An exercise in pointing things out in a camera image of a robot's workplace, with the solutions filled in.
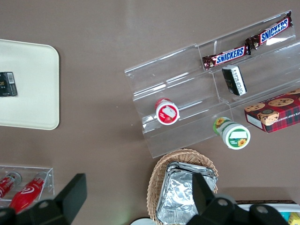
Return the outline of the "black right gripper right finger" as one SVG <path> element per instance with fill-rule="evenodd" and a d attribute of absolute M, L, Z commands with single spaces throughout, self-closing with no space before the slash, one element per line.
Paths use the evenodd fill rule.
<path fill-rule="evenodd" d="M 192 177 L 193 200 L 198 214 L 188 225 L 286 225 L 287 222 L 273 207 L 253 204 L 244 210 L 228 195 L 215 195 L 203 176 Z"/>

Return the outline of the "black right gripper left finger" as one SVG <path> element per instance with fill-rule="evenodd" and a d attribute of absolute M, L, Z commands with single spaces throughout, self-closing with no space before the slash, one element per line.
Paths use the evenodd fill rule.
<path fill-rule="evenodd" d="M 54 199 L 36 203 L 19 214 L 11 208 L 0 210 L 2 225 L 70 225 L 87 199 L 86 174 L 78 173 Z"/>

